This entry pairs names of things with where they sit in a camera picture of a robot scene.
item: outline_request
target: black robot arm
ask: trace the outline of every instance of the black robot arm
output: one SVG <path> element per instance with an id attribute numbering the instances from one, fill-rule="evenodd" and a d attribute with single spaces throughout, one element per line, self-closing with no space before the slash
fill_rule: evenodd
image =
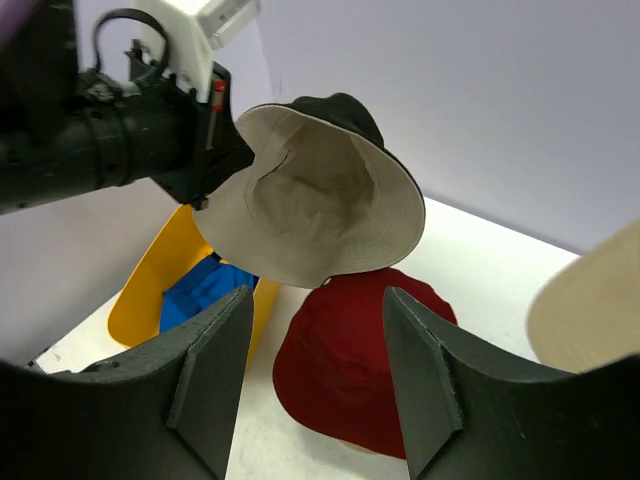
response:
<path id="1" fill-rule="evenodd" d="M 96 26 L 145 12 L 109 12 Z M 40 2 L 0 52 L 0 214 L 150 177 L 177 202 L 202 208 L 209 193 L 253 162 L 237 133 L 231 75 L 215 64 L 207 103 L 176 86 L 166 63 L 145 62 L 138 41 L 129 85 L 78 71 L 72 0 Z"/>

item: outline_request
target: white table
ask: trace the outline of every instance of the white table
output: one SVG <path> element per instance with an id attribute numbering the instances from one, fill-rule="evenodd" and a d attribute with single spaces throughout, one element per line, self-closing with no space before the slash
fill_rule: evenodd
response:
<path id="1" fill-rule="evenodd" d="M 535 360 L 526 337 L 527 307 L 540 287 L 576 256 L 427 200 L 427 228 L 398 268 L 430 283 L 449 301 L 460 326 Z M 271 368 L 291 317 L 307 290 L 283 287 L 244 383 L 229 480 L 406 479 L 405 462 L 361 453 L 298 425 L 280 406 Z M 123 350 L 107 333 L 116 297 L 37 359 L 45 372 L 80 371 Z"/>

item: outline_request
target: red bucket hat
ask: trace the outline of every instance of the red bucket hat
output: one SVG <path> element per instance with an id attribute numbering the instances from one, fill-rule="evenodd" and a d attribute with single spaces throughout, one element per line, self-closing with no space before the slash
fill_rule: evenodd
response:
<path id="1" fill-rule="evenodd" d="M 433 288 L 399 270 L 336 276 L 313 290 L 291 320 L 273 383 L 284 409 L 305 427 L 405 459 L 382 322 L 389 286 L 457 324 Z"/>

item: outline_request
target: white wall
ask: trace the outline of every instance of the white wall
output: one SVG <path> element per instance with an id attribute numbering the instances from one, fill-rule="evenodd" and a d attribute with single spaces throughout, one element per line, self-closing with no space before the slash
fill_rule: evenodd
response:
<path id="1" fill-rule="evenodd" d="M 360 98 L 427 194 L 578 252 L 640 216 L 640 2 L 262 3 L 277 99 Z"/>
<path id="2" fill-rule="evenodd" d="M 90 29 L 118 0 L 76 1 L 82 63 L 93 62 Z M 101 35 L 106 70 L 125 79 L 122 52 L 138 26 L 117 21 Z M 234 113 L 271 100 L 257 26 L 216 59 L 234 76 Z M 176 208 L 151 181 L 0 217 L 0 357 L 25 363 L 116 293 Z"/>

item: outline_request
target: cable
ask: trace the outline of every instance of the cable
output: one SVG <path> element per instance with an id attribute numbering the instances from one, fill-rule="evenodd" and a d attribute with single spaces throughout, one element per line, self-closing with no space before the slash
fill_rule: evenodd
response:
<path id="1" fill-rule="evenodd" d="M 162 57 L 160 61 L 152 65 L 152 68 L 148 69 L 145 73 L 140 75 L 138 78 L 133 79 L 133 83 L 138 85 L 140 88 L 145 88 L 162 77 L 162 74 L 169 66 L 169 56 L 171 54 L 171 44 L 169 42 L 169 36 L 167 32 L 165 32 L 164 27 L 160 22 L 158 22 L 154 17 L 149 15 L 142 10 L 138 10 L 136 8 L 119 8 L 116 10 L 111 10 L 105 13 L 100 19 L 96 22 L 93 27 L 93 50 L 96 57 L 96 63 L 91 69 L 93 75 L 101 74 L 102 70 L 102 56 L 100 54 L 100 47 L 98 42 L 98 36 L 100 34 L 100 29 L 109 21 L 116 19 L 127 19 L 134 20 L 140 23 L 143 23 L 151 28 L 153 28 L 164 40 L 164 49 L 162 51 Z"/>

